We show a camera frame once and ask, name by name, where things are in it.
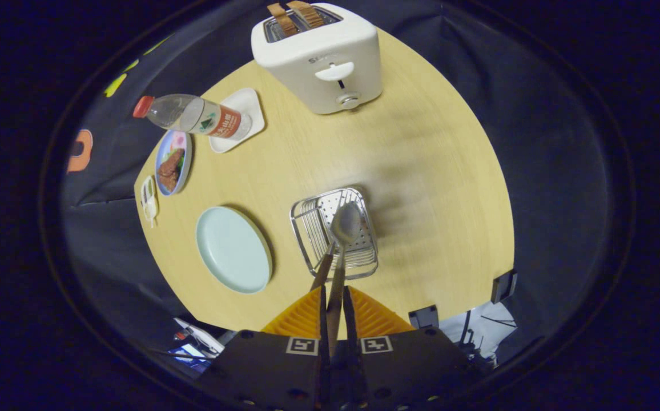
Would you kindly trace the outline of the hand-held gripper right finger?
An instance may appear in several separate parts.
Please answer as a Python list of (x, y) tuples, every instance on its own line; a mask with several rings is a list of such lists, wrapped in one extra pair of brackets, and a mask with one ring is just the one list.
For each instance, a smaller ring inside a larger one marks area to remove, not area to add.
[(471, 410), (481, 369), (437, 327), (414, 328), (346, 286), (347, 410)]

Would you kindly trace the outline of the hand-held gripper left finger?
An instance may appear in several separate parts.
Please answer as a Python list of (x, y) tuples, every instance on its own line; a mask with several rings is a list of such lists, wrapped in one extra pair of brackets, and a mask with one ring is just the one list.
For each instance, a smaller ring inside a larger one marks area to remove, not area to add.
[(327, 293), (308, 292), (263, 331), (242, 330), (202, 374), (226, 408), (315, 410), (327, 380)]

